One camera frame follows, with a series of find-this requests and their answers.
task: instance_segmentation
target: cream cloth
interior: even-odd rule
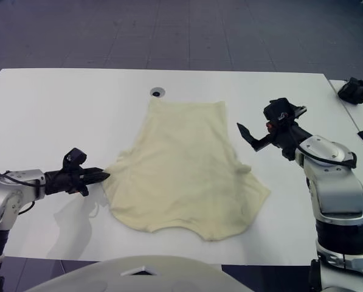
[[[269,190],[237,161],[224,102],[152,99],[134,147],[105,171],[114,216],[153,232],[184,227],[205,240],[243,232]]]

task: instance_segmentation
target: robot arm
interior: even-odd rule
[[[80,164],[85,160],[86,155],[73,148],[64,157],[63,168],[59,171],[43,173],[41,170],[25,170],[0,174],[0,267],[9,231],[18,215],[31,209],[35,201],[52,193],[80,192],[87,196],[86,185],[99,183],[109,176],[102,169],[81,168]],[[31,202],[27,210],[20,212],[24,205]]]
[[[304,169],[316,219],[318,260],[309,275],[311,291],[363,291],[363,187],[351,171],[356,155],[347,147],[313,136],[294,119],[305,113],[287,99],[264,109],[269,134],[253,138],[241,124],[242,137],[255,151],[273,144]]]

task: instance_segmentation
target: white table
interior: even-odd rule
[[[18,218],[5,253],[80,260],[164,254],[207,263],[309,265],[316,256],[316,232],[302,169],[273,146],[255,153],[235,123],[262,137],[269,100],[287,97],[306,105],[300,125],[355,151],[355,173],[363,183],[363,143],[322,74],[5,69],[0,72],[0,172],[57,170],[72,147],[88,154],[85,167],[106,167],[132,146],[156,86],[165,88],[165,100],[226,102],[229,137],[240,161],[252,165],[272,190],[252,226],[219,242],[204,242],[180,228],[138,232],[112,217],[101,186],[94,186],[87,198],[59,193],[38,201]]]
[[[343,87],[345,81],[343,80],[330,80],[333,88],[338,92],[338,90]],[[358,131],[363,131],[363,103],[360,105],[352,105],[351,103],[341,100],[344,107],[347,109],[349,115],[352,117],[353,122],[356,124]]]

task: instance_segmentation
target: cable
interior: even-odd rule
[[[30,207],[28,207],[26,210],[19,212],[19,213],[18,213],[18,216],[19,216],[19,215],[22,215],[23,213],[28,212],[29,210],[31,210],[31,209],[32,209],[32,207],[33,207],[34,205],[35,205],[35,201],[32,201],[32,202],[31,202],[31,206],[30,206]]]
[[[45,184],[31,184],[29,182],[18,181],[17,179],[12,178],[11,176],[6,175],[5,173],[3,173],[3,174],[0,173],[0,178],[9,179],[10,181],[13,181],[14,183],[22,184],[27,187],[45,187],[46,186]]]
[[[312,155],[310,152],[307,152],[306,150],[304,150],[300,144],[297,142],[296,138],[293,135],[292,129],[291,127],[288,127],[288,131],[289,131],[289,135],[291,136],[293,142],[296,145],[296,148],[300,150],[300,152],[302,152],[304,155],[307,155],[308,157],[318,160],[320,162],[324,162],[324,163],[329,163],[329,164],[333,164],[333,165],[341,165],[341,166],[346,166],[350,169],[355,169],[356,168],[356,164],[357,164],[357,155],[354,152],[351,152],[351,154],[353,155],[353,159],[352,160],[348,160],[348,161],[334,161],[334,160],[329,160],[329,159],[324,159],[315,155]]]

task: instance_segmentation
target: garment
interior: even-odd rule
[[[148,232],[184,227],[205,240],[243,232],[269,194],[236,159],[224,102],[152,99],[133,148],[106,172],[104,189],[121,222]]]

